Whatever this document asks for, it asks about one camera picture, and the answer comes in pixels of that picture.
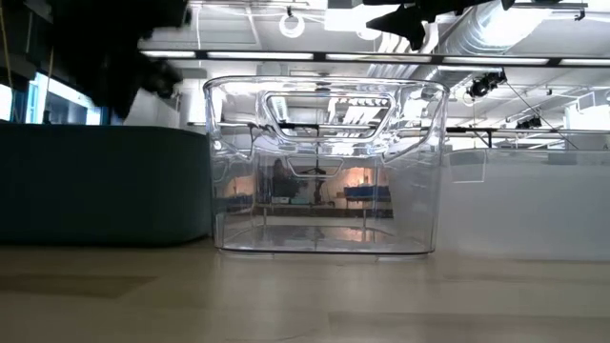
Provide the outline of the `teal plastic bin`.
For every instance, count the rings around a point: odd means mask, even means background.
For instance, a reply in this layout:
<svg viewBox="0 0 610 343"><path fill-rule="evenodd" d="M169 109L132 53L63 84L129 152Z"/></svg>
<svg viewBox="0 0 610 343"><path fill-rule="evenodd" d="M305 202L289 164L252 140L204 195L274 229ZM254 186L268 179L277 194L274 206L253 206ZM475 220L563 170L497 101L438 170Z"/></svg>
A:
<svg viewBox="0 0 610 343"><path fill-rule="evenodd" d="M0 124L0 244L177 245L211 235L213 209L204 134Z"/></svg>

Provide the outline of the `linear ceiling light fixture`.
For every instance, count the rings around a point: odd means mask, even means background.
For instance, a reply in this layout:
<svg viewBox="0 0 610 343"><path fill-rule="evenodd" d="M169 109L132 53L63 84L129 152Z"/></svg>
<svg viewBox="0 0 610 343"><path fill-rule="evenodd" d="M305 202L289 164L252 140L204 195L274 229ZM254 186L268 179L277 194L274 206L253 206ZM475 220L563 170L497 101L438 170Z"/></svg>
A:
<svg viewBox="0 0 610 343"><path fill-rule="evenodd" d="M489 66L520 68L610 68L610 57L443 55L421 53L256 51L256 50L143 50L145 55L172 60L281 61L313 63Z"/></svg>

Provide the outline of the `person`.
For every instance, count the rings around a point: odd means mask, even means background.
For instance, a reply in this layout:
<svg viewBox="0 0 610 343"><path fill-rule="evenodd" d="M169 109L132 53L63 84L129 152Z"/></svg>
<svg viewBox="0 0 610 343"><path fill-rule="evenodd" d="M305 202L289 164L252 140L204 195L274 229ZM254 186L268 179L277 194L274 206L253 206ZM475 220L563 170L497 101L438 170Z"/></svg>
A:
<svg viewBox="0 0 610 343"><path fill-rule="evenodd" d="M300 185L293 180L291 172L286 169L280 159L273 165L273 196L292 198L298 194Z"/></svg>

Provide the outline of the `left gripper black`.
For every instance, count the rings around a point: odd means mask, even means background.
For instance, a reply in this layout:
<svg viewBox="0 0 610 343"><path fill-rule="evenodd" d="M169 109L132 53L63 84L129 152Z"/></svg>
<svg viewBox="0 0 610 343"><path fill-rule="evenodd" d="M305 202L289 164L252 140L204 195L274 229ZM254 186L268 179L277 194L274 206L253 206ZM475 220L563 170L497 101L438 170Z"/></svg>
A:
<svg viewBox="0 0 610 343"><path fill-rule="evenodd" d="M113 51L103 59L90 98L126 119L139 91L170 99L182 81L182 73L165 58L139 50Z"/></svg>

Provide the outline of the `bright window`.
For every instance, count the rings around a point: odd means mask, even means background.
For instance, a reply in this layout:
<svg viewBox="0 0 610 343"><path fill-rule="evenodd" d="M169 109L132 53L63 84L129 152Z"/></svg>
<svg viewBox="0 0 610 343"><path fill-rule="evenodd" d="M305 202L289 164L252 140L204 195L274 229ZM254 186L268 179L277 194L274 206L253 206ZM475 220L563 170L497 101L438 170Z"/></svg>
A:
<svg viewBox="0 0 610 343"><path fill-rule="evenodd" d="M0 79L0 120L26 124L100 125L102 111L89 97L37 72L23 90Z"/></svg>

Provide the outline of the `black horizontal rail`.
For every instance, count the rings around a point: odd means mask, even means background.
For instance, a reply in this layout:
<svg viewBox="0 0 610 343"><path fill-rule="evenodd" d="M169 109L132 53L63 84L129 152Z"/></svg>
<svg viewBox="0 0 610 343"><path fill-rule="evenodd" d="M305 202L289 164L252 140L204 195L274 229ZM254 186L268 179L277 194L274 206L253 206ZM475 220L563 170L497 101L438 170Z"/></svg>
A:
<svg viewBox="0 0 610 343"><path fill-rule="evenodd" d="M448 137L476 138L487 148L610 150L610 131L451 127L446 132Z"/></svg>

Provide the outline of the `clear plastic bin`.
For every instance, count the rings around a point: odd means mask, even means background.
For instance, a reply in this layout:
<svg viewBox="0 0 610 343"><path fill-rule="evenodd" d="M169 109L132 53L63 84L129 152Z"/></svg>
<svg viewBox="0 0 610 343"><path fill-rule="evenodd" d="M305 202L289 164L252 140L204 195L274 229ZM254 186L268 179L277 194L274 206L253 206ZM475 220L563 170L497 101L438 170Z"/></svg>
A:
<svg viewBox="0 0 610 343"><path fill-rule="evenodd" d="M448 91L435 82L227 76L203 89L215 245L233 252L434 250ZM273 196L282 161L300 185ZM345 187L388 186L390 202Z"/></svg>

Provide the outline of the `frosted white plastic bin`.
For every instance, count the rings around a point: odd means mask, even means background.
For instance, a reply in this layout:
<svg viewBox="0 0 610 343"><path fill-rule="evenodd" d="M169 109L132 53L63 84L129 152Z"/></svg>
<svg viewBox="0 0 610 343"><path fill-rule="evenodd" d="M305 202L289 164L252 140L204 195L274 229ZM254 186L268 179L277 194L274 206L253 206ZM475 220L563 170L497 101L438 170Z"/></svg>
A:
<svg viewBox="0 0 610 343"><path fill-rule="evenodd" d="M610 151L454 151L440 191L438 252L610 261Z"/></svg>

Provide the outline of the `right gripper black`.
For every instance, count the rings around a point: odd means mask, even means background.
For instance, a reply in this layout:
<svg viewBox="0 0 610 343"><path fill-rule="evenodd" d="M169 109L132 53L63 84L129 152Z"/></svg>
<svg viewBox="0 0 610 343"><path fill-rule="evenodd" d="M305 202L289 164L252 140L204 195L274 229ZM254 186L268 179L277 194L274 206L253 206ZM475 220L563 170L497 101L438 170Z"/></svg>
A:
<svg viewBox="0 0 610 343"><path fill-rule="evenodd" d="M415 4L409 10L415 12L416 37L409 38L413 50L420 50L425 38L423 22L435 23L439 15L452 12L454 15L462 15L466 9L495 0L415 0ZM387 14L366 22L365 27L370 30L379 30L396 35L406 35L408 29L408 11L403 5Z"/></svg>

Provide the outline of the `blue background table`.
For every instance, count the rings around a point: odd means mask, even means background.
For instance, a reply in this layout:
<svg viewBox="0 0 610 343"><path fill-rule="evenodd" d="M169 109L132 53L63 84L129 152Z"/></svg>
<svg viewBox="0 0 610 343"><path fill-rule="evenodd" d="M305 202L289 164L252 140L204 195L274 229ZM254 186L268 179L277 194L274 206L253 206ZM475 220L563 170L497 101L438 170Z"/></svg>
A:
<svg viewBox="0 0 610 343"><path fill-rule="evenodd" d="M388 186L345 187L343 193L348 201L391 201L391 193Z"/></svg>

